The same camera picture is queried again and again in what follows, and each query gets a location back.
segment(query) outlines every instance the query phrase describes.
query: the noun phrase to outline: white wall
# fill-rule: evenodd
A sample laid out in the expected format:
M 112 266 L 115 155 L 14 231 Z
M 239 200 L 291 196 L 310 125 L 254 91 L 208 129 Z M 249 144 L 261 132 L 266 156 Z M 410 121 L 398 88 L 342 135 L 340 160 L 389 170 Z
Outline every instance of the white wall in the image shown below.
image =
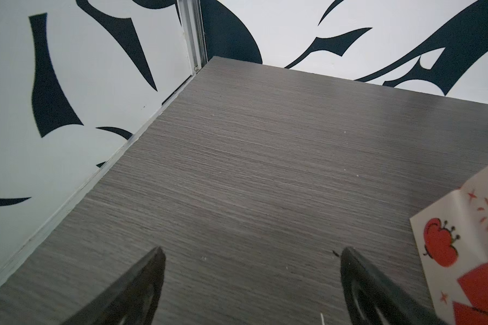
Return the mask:
M 216 6 L 212 0 L 204 2 L 205 6 Z M 488 41 L 488 11 L 485 11 L 488 10 L 488 0 L 219 0 L 219 3 L 246 26 L 260 50 L 262 63 L 275 67 L 286 67 L 294 62 L 316 37 L 330 38 L 370 28 L 343 55 L 318 50 L 292 67 L 350 80 L 361 79 L 404 58 L 433 38 L 437 31 L 444 31 L 442 28 L 446 28 L 450 20 L 461 18 L 458 15 L 468 9 L 467 19 L 449 33 L 436 37 L 440 42 L 430 45 L 428 53 L 412 55 L 398 68 L 367 82 L 381 85 L 385 81 L 397 80 L 417 64 L 425 73 L 435 73 L 436 76 L 402 81 L 396 88 L 488 103 L 488 44 L 483 46 L 479 42 Z M 336 6 L 320 22 L 331 5 Z M 215 17 L 203 15 L 205 25 L 207 20 L 213 19 Z M 466 41 L 467 34 L 472 32 L 478 33 L 474 42 L 468 41 L 466 46 L 455 48 L 455 42 L 451 41 Z M 218 35 L 206 35 L 207 39 L 210 37 L 222 42 Z M 447 78 L 453 69 L 443 62 L 434 66 L 439 62 L 438 58 L 442 56 L 444 59 L 453 52 L 449 61 L 461 65 L 464 55 L 477 50 L 483 52 L 455 76 L 453 87 L 443 87 L 443 93 L 437 80 Z
M 114 37 L 76 1 L 0 0 L 0 270 L 127 140 L 97 129 L 136 133 L 192 68 L 175 6 L 91 0 L 109 16 L 131 17 L 157 91 Z M 83 125 L 41 136 L 32 108 L 35 72 L 29 16 L 47 13 L 53 69 Z

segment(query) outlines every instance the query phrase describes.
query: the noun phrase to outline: black line drawing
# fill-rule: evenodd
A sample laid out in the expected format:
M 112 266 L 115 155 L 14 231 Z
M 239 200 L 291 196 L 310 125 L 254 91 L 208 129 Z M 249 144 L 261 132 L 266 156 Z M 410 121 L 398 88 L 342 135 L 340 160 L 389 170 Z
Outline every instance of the black line drawing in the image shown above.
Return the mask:
M 340 3 L 342 3 L 343 0 L 334 0 L 331 5 L 329 6 L 329 8 L 327 8 L 327 10 L 325 11 L 324 13 L 324 16 L 322 16 L 322 18 L 320 19 L 320 21 L 318 22 L 318 25 L 320 25 L 320 23 L 322 22 L 322 20 L 324 20 L 324 18 L 329 15 L 329 13 L 331 12 L 331 10 L 333 10 L 336 6 L 338 6 Z
M 7 205 L 13 205 L 13 204 L 18 204 L 20 202 L 23 202 L 25 200 L 28 200 L 29 198 L 18 198 L 18 199 L 0 199 L 0 206 L 7 206 Z
M 143 48 L 139 42 L 136 29 L 131 18 L 116 18 L 105 14 L 94 8 L 88 0 L 76 0 L 76 4 L 89 16 L 94 18 L 112 37 L 121 45 L 143 75 L 148 84 L 157 91 L 156 83 L 153 81 L 150 67 L 146 60 Z
M 259 47 L 242 21 L 217 0 L 202 0 L 208 60 L 213 56 L 262 63 Z
M 403 77 L 385 81 L 395 87 L 407 80 L 434 83 L 446 95 L 454 84 L 482 55 L 488 52 L 488 0 L 479 0 L 446 22 L 423 43 L 391 65 L 357 79 L 370 81 L 426 52 L 445 48 L 431 69 L 421 67 L 419 61 Z
M 177 16 L 179 17 L 179 22 L 181 22 L 181 16 L 179 15 L 179 6 L 177 0 L 132 0 L 138 5 L 146 9 L 163 9 L 171 5 L 175 5 L 175 10 L 177 11 Z
M 58 127 L 83 125 L 61 89 L 47 45 L 47 13 L 29 17 L 34 40 L 35 72 L 31 96 L 34 120 L 43 138 Z
M 122 128 L 118 128 L 118 127 L 102 126 L 102 127 L 96 127 L 96 128 L 98 128 L 100 130 L 116 133 L 117 135 L 122 136 L 126 140 L 130 139 L 130 137 L 132 136 L 132 133 L 130 133 L 129 131 L 123 130 Z
M 305 59 L 309 54 L 316 51 L 329 51 L 339 56 L 342 56 L 345 51 L 354 43 L 360 36 L 365 34 L 371 28 L 360 28 L 354 31 L 350 31 L 348 33 L 338 35 L 335 37 L 330 38 L 315 38 L 314 41 L 311 43 L 309 48 L 300 55 L 295 61 L 291 62 L 286 66 L 287 69 L 290 69 L 300 63 L 303 59 Z

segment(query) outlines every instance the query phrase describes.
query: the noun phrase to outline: folded paper card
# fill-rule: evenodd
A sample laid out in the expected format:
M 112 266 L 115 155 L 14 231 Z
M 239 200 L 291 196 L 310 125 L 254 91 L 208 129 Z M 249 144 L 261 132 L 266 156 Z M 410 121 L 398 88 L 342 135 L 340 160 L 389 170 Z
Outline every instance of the folded paper card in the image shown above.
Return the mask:
M 436 314 L 488 324 L 488 166 L 410 224 Z

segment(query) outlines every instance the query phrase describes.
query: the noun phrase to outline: wooden table surface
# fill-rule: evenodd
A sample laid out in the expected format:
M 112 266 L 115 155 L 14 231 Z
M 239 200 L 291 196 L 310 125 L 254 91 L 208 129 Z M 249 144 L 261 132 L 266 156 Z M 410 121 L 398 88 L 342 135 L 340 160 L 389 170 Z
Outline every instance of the wooden table surface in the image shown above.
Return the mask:
M 0 289 L 55 324 L 155 245 L 158 324 L 349 324 L 357 248 L 431 307 L 409 218 L 488 164 L 488 105 L 213 58 Z

